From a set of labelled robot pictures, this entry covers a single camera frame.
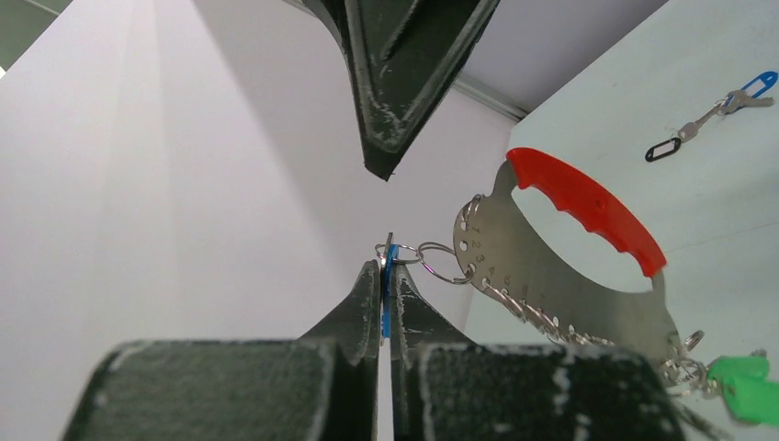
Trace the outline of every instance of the table surface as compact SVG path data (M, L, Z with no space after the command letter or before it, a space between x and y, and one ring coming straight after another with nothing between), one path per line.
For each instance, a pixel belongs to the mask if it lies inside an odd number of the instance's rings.
M706 333L693 351L705 363L757 348L779 362L779 105L714 117L656 163L644 153L728 91L779 70L777 17L779 2L671 0L519 123L509 146L579 168L644 223L668 259L667 302L680 334ZM585 276L629 291L649 286L630 255L585 233L539 191L515 190L514 199ZM546 341L485 296L474 298L466 332L483 343ZM779 436L766 426L737 427L720 400L685 403L738 439ZM704 438L689 431L689 439Z

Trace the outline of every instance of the red grip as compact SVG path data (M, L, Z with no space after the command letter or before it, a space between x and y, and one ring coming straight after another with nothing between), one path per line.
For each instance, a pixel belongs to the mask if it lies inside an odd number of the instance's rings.
M579 170L548 154L525 147L506 154L520 189L541 190L555 208L565 211L587 232L603 236L620 253L633 255L646 277L666 264L654 238L622 202Z

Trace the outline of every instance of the green tag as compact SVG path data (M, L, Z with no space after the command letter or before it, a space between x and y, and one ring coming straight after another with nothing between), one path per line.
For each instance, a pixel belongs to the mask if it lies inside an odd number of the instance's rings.
M734 375L723 377L720 388L737 419L779 426L779 383Z
M719 382L725 377L767 379L771 366L764 356L723 356L708 367L706 379Z

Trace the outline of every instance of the bunch of keys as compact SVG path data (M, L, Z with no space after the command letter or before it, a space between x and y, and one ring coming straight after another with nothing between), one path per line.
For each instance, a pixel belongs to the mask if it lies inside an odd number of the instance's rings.
M700 391L706 399L721 397L730 416L740 423L779 426L779 383L768 380L770 364L764 350L748 356L721 356L708 366L686 354L672 363L687 374L679 379L679 384L686 384L687 389L671 392L672 397ZM735 439L684 404L678 401L673 404L679 417L707 438L714 441Z
M759 98L758 96L762 95L773 86L776 82L776 77L776 72L769 71L759 75L740 90L729 92L725 95L725 98L717 101L714 107L706 112L703 117L684 124L682 128L676 132L676 136L649 147L647 153L644 155L644 159L646 159L648 163L652 163L678 152L682 147L682 144L694 138L701 127L715 115L731 115L744 107L773 106L772 97Z

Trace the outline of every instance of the black key tag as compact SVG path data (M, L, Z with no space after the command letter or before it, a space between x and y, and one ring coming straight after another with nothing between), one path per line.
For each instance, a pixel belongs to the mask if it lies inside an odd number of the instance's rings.
M671 156L672 154L679 152L680 147L682 147L682 140L680 138L674 137L649 147L647 154L644 155L644 159L646 159L648 163L653 163L658 159L662 159L666 156Z

